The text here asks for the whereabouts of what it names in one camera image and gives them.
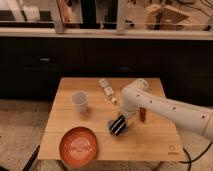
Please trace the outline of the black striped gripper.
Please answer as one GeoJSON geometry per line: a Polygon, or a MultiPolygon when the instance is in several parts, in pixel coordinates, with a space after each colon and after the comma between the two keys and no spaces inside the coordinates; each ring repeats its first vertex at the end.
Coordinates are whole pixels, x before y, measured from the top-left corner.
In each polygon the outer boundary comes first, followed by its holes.
{"type": "Polygon", "coordinates": [[[116,120],[110,120],[108,122],[108,128],[111,134],[118,136],[127,129],[125,117],[120,115],[116,120]]]}

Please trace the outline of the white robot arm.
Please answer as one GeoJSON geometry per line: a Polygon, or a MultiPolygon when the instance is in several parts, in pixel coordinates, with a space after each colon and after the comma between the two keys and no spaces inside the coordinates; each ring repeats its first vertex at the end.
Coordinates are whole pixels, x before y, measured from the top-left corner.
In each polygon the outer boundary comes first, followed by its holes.
{"type": "Polygon", "coordinates": [[[145,108],[213,142],[213,109],[158,97],[148,88],[148,82],[139,78],[122,89],[120,116],[109,126],[111,134],[118,136],[127,127],[126,121],[145,108]]]}

